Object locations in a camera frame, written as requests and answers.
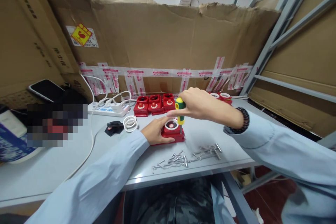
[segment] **white table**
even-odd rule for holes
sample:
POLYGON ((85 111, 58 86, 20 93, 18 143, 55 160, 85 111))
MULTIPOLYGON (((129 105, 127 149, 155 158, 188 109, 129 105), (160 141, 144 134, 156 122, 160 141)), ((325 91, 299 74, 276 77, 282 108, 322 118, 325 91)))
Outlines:
MULTIPOLYGON (((244 107, 276 124, 279 122, 261 112, 244 100, 234 99, 233 106, 244 107)), ((140 130, 153 118, 164 115, 138 118, 140 130)), ((90 120, 83 119, 83 125, 76 127, 76 133, 68 134, 69 141, 63 141, 63 147, 44 149, 35 157, 21 164, 0 166, 0 208, 44 200, 75 170, 87 156, 91 147, 90 120)), ((91 156, 80 173, 113 148, 118 141, 122 141, 129 133, 123 131, 120 135, 109 137, 105 134, 106 123, 123 118, 94 115, 92 120, 93 134, 96 143, 91 156)), ((214 122, 186 118, 183 126, 186 141, 168 145, 149 147, 138 160, 133 172, 123 190, 131 190, 172 181, 206 176, 220 172, 255 166, 252 160, 234 139, 223 132, 223 126, 214 122), (221 160, 217 158, 204 159, 184 166, 170 169, 152 167, 173 153, 183 154, 188 159, 191 154, 199 150, 199 146, 217 143, 222 149, 221 160)))

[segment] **cardboard box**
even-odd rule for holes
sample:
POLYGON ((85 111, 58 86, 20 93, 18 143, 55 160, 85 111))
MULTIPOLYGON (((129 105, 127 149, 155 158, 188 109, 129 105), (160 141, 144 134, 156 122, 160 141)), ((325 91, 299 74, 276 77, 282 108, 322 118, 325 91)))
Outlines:
MULTIPOLYGON (((49 0, 80 62, 153 69, 214 69, 253 65, 279 17, 262 8, 206 4, 200 8, 159 5, 152 0, 49 0), (93 36, 84 47, 70 35, 83 24, 93 36)), ((211 78, 190 78, 206 89, 211 78)), ((181 78, 143 77, 146 94, 179 93, 181 78)), ((120 90, 127 90, 119 76, 120 90)))
MULTIPOLYGON (((289 28, 323 0, 304 0, 289 28)), ((262 76, 336 96, 336 6, 329 8, 274 51, 262 76)), ((336 104, 258 80, 257 103, 325 137, 336 130, 336 104)))
MULTIPOLYGON (((0 103, 12 109, 40 103, 27 87, 42 79, 58 85, 63 74, 79 83, 77 62, 47 0, 2 0, 0 103)), ((90 97, 89 89, 84 86, 90 97)))

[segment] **camouflage pants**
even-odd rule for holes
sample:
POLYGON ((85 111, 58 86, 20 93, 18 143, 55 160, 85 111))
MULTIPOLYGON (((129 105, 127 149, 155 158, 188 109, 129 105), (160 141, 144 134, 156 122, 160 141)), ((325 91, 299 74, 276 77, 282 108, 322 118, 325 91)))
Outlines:
POLYGON ((215 223, 210 181, 201 177, 150 188, 137 223, 215 223))

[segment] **smartphone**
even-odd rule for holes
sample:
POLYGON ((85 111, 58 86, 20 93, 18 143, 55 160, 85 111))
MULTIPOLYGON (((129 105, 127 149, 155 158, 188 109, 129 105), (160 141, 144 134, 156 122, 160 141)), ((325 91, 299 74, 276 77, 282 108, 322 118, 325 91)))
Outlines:
POLYGON ((64 89, 48 79, 30 85, 28 90, 50 102, 57 101, 65 92, 64 89))

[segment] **beaded bracelet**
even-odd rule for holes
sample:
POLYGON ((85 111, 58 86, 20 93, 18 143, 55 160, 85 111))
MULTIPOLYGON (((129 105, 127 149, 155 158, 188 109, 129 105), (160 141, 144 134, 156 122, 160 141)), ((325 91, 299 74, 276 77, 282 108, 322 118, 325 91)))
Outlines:
POLYGON ((233 128, 230 128, 230 130, 234 133, 234 134, 241 134, 243 132, 245 132, 245 130, 247 130, 249 124, 250 124, 250 116, 248 115, 248 112, 242 108, 242 107, 238 107, 237 108, 242 114, 243 114, 243 117, 244 117, 244 125, 243 127, 241 127, 240 129, 233 129, 233 128))

